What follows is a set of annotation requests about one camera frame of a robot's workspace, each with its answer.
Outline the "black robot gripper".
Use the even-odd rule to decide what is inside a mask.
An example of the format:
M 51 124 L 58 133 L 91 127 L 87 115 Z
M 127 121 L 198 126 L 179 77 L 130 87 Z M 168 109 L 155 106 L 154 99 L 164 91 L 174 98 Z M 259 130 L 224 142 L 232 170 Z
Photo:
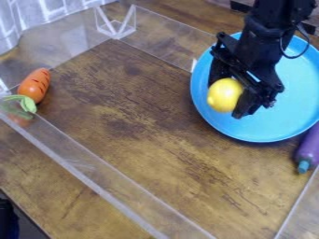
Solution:
M 216 35 L 208 86 L 223 78 L 238 78 L 248 86 L 232 112 L 238 120 L 252 115 L 260 106 L 272 107 L 276 94 L 285 90 L 275 66 L 285 56 L 294 31 L 295 28 L 282 22 L 270 25 L 248 15 L 239 39 L 224 32 Z

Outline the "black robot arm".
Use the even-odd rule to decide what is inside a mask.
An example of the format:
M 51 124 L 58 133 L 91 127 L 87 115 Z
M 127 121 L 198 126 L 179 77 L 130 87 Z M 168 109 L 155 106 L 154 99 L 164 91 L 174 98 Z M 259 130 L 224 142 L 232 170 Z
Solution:
M 302 21 L 317 8 L 315 0 L 255 0 L 244 19 L 239 38 L 220 32 L 211 47 L 214 56 L 208 82 L 235 77 L 243 86 L 232 117 L 240 119 L 260 107 L 271 107 L 285 85 L 275 72 L 297 32 L 305 33 Z

